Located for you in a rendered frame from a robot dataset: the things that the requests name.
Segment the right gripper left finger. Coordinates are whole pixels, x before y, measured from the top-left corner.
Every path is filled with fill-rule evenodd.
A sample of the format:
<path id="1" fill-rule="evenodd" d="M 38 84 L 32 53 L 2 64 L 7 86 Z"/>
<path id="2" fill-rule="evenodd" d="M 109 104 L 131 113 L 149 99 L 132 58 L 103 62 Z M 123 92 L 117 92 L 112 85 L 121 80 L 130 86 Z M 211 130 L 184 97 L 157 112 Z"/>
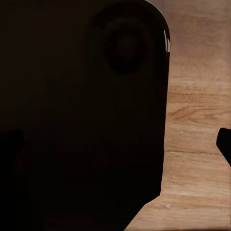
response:
<path id="1" fill-rule="evenodd" d="M 20 128 L 0 133 L 0 185 L 24 146 L 24 137 Z"/>

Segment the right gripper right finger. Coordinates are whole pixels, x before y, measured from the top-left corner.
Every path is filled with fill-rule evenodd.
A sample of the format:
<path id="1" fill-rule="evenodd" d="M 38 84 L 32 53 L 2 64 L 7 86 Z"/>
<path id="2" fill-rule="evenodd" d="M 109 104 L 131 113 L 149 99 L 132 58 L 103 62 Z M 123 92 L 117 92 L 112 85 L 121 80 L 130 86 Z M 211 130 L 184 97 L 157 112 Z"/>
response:
<path id="1" fill-rule="evenodd" d="M 220 128 L 216 145 L 231 166 L 231 130 Z"/>

